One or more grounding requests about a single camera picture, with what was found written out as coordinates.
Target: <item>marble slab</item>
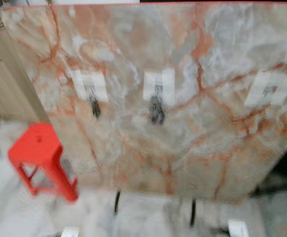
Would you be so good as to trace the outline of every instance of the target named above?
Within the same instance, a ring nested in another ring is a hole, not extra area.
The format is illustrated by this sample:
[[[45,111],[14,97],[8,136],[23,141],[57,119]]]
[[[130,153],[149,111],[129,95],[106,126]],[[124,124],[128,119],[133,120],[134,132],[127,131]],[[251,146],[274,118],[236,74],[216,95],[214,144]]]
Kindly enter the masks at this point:
[[[2,20],[82,185],[239,202],[287,151],[287,4],[12,7]]]

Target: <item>stand leg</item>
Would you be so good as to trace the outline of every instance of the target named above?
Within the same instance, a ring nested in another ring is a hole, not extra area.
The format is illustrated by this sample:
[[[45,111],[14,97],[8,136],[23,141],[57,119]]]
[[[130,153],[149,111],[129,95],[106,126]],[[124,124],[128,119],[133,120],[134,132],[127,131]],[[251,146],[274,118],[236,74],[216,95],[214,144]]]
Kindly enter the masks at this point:
[[[117,214],[117,210],[118,210],[119,196],[120,196],[120,190],[118,190],[117,193],[116,193],[115,208],[114,208],[114,214],[115,214],[115,215]]]
[[[196,209],[196,199],[193,198],[193,201],[192,201],[191,221],[190,221],[190,223],[189,223],[189,226],[190,226],[190,227],[193,227],[193,226],[194,226],[194,222],[195,222],[195,209]]]

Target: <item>wooden cabinet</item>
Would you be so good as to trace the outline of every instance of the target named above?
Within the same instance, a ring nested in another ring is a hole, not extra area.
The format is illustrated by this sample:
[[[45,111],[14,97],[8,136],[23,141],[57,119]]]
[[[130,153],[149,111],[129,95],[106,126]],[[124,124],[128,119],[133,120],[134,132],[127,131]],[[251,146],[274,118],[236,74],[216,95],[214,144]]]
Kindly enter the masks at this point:
[[[49,122],[5,28],[0,28],[0,118]]]

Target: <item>marble floor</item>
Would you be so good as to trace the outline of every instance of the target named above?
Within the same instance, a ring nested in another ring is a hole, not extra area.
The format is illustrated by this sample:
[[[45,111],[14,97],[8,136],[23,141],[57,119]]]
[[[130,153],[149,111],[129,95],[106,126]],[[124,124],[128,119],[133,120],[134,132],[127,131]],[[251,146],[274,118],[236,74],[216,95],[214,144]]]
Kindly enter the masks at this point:
[[[287,236],[287,191],[250,198],[242,205],[122,192],[114,215],[115,192],[79,187],[79,199],[32,197],[11,168],[7,151],[27,125],[0,123],[0,237],[48,237],[78,228],[80,237],[223,237],[230,219],[244,221],[250,237]]]

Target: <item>white label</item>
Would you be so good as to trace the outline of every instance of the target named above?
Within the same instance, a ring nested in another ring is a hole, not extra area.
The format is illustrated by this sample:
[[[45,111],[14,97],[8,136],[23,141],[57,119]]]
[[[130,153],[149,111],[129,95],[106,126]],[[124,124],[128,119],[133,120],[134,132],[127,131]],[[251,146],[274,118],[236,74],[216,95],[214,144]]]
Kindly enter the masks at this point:
[[[145,72],[143,82],[143,99],[149,101],[156,94],[156,86],[162,86],[162,101],[167,105],[175,102],[175,71],[167,68],[162,73]]]
[[[79,237],[79,231],[78,230],[71,230],[71,229],[65,229],[61,237]]]
[[[251,86],[245,106],[282,105],[287,97],[287,74],[258,72]]]
[[[156,83],[162,83],[162,74],[161,73],[144,73],[144,82],[143,82],[143,99],[150,101],[153,95],[155,95],[155,86]]]
[[[98,101],[108,102],[106,82],[102,73],[91,73],[88,75],[84,74],[83,81],[85,84],[92,87],[92,92]]]
[[[87,96],[85,88],[84,88],[81,71],[80,70],[71,71],[71,77],[73,80],[75,91],[78,94],[78,97],[81,100],[86,100],[88,98],[88,96]]]
[[[167,68],[162,72],[162,99],[167,105],[175,103],[175,71],[172,68]]]
[[[228,220],[230,237],[249,237],[248,228],[245,222]]]
[[[87,73],[80,70],[71,72],[78,97],[87,100],[93,94],[98,101],[108,102],[105,78],[102,73]]]

